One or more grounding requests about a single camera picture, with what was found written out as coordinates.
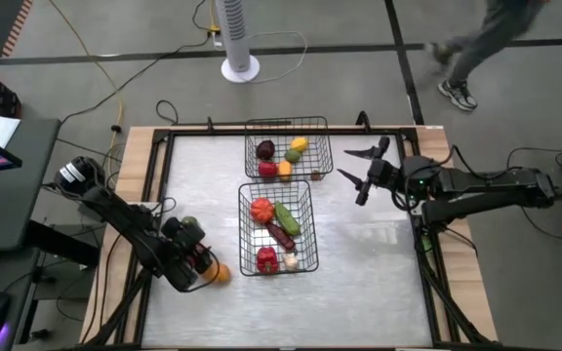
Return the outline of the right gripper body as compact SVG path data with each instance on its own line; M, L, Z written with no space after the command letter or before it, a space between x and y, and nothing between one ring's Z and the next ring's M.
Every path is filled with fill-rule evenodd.
M382 136L378 145L370 148L371 166L367 172L368 180L377 187L399 188L402 179L400 169L382 158L389 145L390 139Z

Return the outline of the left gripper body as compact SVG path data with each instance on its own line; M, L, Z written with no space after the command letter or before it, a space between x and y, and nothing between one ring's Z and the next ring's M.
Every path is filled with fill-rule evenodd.
M199 224L183 225L176 217L170 217L162 225L161 232L178 248L180 255L197 273L203 273L206 270L202 268L202 262L194 264L192 260L192 250L196 244L201 244L205 248L204 253L210 254L210 250L202 244L205 232Z

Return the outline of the orange bell pepper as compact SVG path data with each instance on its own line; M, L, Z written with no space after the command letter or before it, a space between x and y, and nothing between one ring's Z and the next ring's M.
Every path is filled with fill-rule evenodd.
M222 263L213 262L203 273L201 277L207 282L225 284L231 280L231 274L228 267Z

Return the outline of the orange-red tomato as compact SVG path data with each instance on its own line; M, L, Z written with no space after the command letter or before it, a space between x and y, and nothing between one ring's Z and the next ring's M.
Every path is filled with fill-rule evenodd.
M250 213L255 222L266 224L274 218L274 206L269 200L259 198L251 203Z

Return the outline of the dark red eggplant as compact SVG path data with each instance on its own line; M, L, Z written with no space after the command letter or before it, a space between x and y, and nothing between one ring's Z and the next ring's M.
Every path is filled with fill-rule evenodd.
M266 225L268 234L286 251L293 252L296 249L296 243L290 235L288 235L281 227L269 222Z

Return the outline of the green cucumber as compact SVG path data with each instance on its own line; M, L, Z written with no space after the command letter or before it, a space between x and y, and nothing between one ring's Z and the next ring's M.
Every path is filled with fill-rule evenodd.
M287 232L288 235L298 236L301 234L300 224L281 202L276 202L274 204L274 212L280 226Z

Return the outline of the dark maroon round fruit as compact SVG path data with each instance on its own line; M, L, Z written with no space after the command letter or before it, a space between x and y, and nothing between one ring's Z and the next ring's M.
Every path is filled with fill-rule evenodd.
M256 156L264 161L270 161L275 154L275 144L271 140L263 140L256 148Z

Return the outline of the person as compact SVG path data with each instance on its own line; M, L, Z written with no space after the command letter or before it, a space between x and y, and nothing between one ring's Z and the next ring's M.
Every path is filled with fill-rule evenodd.
M478 29L443 42L429 42L425 48L440 65L458 59L450 75L438 84L438 91L463 111L473 111L477 101L468 89L470 73L511 41L527 33L545 0L487 0L486 13Z

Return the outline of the black desk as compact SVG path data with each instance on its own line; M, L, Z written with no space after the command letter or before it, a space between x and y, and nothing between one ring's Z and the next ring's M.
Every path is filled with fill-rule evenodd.
M59 129L57 120L24 120L7 145L22 165L0 171L0 252L13 251L24 241Z

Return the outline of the white tower fan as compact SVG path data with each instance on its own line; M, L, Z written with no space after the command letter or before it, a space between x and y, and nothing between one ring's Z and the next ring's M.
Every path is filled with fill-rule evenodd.
M226 59L223 77L232 83L252 82L260 72L259 61L251 55L241 0L215 0Z

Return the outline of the black metal table frame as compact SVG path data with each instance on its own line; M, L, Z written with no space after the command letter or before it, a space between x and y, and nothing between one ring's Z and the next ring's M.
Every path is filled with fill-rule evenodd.
M134 299L124 336L110 338L100 351L423 348L432 343L431 325L448 336L443 304L422 287L407 216L385 192L358 206L338 173L310 187L318 268L244 276L238 256L244 151L240 125L130 130L118 194L133 202L171 197L175 213L201 221L231 280L192 293L153 280Z

